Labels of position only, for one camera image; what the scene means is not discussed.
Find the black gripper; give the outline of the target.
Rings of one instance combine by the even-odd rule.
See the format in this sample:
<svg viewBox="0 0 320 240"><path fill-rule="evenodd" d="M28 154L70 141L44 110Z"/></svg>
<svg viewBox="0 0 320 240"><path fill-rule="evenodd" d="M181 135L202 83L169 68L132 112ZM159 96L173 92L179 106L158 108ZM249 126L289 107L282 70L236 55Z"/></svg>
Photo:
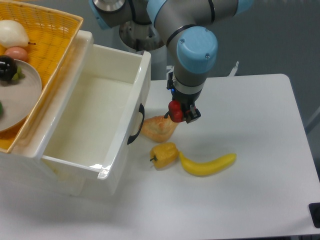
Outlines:
<svg viewBox="0 0 320 240"><path fill-rule="evenodd" d="M174 72L168 74L167 89L171 92L172 100L178 101L185 116L187 124L198 120L201 117L200 111L196 108L196 100L201 93L201 85L195 87L185 86L178 81Z"/></svg>

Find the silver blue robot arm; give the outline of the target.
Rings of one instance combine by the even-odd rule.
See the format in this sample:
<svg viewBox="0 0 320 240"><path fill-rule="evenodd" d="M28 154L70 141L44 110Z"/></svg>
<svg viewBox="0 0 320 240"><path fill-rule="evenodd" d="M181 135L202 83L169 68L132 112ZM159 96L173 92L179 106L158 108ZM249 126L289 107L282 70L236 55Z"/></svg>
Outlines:
<svg viewBox="0 0 320 240"><path fill-rule="evenodd" d="M247 11L251 0L91 0L102 29L119 28L119 37L135 52L166 47L174 59L167 88L172 100L166 117L193 122L201 113L196 100L217 59L218 40L208 26Z"/></svg>

